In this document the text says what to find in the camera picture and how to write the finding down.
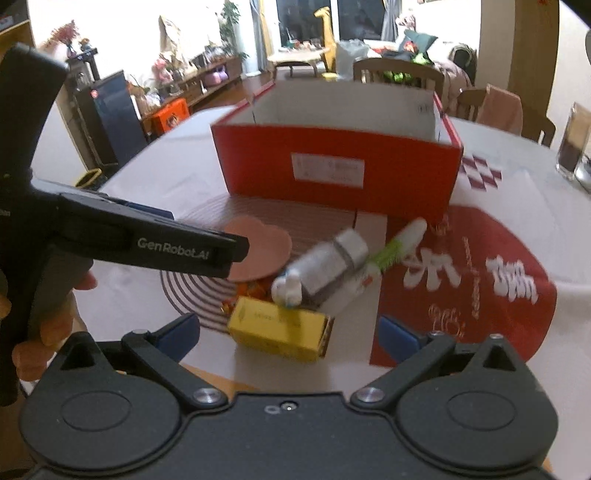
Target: white tablecloth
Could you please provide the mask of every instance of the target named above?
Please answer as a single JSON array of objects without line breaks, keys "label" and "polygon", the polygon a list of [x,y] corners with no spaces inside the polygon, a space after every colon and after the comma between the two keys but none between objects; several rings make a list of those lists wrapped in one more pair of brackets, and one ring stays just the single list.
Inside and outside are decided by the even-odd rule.
[{"label": "white tablecloth", "polygon": [[[104,191],[133,202],[190,215],[205,200],[226,193],[209,124],[229,108],[206,110],[151,144],[123,168]],[[454,205],[476,206],[505,225],[538,259],[557,287],[548,334],[529,361],[559,416],[550,452],[558,477],[584,480],[591,474],[591,199],[554,168],[545,147],[480,125],[454,120],[466,153],[502,170],[498,188],[478,195],[460,175]],[[381,216],[364,215],[357,228],[385,240]],[[157,329],[178,313],[164,299],[158,272],[96,262],[97,290],[76,294],[80,312],[97,340],[117,339],[138,327]],[[335,324],[342,348],[334,358],[308,366],[236,349],[226,335],[203,330],[185,361],[195,367],[260,388],[343,390],[346,394],[385,370],[368,365],[379,286],[370,288]]]}]

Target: curtain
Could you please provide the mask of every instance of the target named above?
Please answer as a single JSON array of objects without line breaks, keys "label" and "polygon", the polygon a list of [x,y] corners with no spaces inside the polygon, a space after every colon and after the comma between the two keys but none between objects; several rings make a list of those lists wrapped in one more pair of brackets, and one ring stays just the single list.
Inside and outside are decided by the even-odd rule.
[{"label": "curtain", "polygon": [[256,56],[258,58],[258,69],[262,72],[268,70],[267,57],[271,54],[271,52],[267,49],[268,41],[265,41],[265,30],[267,29],[267,26],[265,24],[265,15],[263,14],[263,1],[264,0],[250,0],[252,23],[254,24],[255,28]]},{"label": "curtain", "polygon": [[398,26],[396,19],[402,10],[402,0],[383,0],[386,13],[382,25],[382,40],[395,41],[398,38]]}]

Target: open cardboard box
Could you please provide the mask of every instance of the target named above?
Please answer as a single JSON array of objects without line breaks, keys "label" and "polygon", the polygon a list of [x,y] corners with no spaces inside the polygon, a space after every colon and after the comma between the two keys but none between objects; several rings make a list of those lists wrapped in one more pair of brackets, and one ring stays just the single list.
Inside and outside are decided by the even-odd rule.
[{"label": "open cardboard box", "polygon": [[271,83],[212,134],[230,194],[433,223],[463,154],[436,94],[379,83]]}]

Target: shelf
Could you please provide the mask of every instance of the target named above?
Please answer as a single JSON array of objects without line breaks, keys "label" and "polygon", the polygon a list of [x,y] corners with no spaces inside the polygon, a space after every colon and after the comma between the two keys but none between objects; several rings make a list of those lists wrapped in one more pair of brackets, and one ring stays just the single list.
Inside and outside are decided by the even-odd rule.
[{"label": "shelf", "polygon": [[4,35],[7,35],[8,33],[10,33],[13,30],[16,30],[17,28],[21,28],[24,27],[25,25],[30,25],[31,21],[30,20],[24,20],[20,23],[17,23],[16,25],[13,25],[11,27],[8,27],[2,31],[0,31],[0,41],[2,40]]},{"label": "shelf", "polygon": [[228,85],[229,83],[234,82],[235,80],[237,80],[238,77],[235,77],[233,79],[228,79],[228,80],[224,80],[222,83],[220,83],[219,85],[216,85],[215,87],[210,87],[207,89],[207,91],[198,96],[195,100],[193,100],[192,102],[187,103],[187,106],[189,108],[191,108],[193,105],[197,105],[199,102],[201,102],[203,99],[206,99],[208,96],[213,95],[214,93],[216,93],[219,89],[224,88],[226,85]]},{"label": "shelf", "polygon": [[225,59],[214,61],[213,63],[208,64],[206,67],[199,67],[195,73],[192,73],[190,76],[188,76],[188,77],[184,78],[183,80],[181,80],[178,83],[178,85],[181,86],[183,84],[186,84],[187,82],[190,82],[191,80],[194,80],[195,78],[200,78],[203,75],[206,75],[208,73],[214,72],[215,70],[217,70],[222,65],[225,65],[229,61],[232,61],[232,60],[234,60],[236,58],[237,58],[236,56],[226,57]]}]

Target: wooden floor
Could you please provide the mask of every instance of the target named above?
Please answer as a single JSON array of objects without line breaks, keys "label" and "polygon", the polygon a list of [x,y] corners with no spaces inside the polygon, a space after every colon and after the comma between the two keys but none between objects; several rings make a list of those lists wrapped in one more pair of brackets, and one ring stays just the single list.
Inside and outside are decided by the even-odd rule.
[{"label": "wooden floor", "polygon": [[[312,68],[300,67],[294,71],[294,79],[314,79],[314,73]],[[290,79],[289,68],[279,69],[277,73],[277,81]],[[253,93],[259,91],[263,85],[269,83],[272,80],[271,72],[263,72],[261,75],[256,77],[246,77],[243,80],[239,80],[234,85],[222,89],[219,93],[212,96],[211,100],[203,103],[199,103],[195,112],[199,110],[205,110],[206,108],[214,108],[217,106],[228,106],[236,105],[241,100],[251,96]]]}]

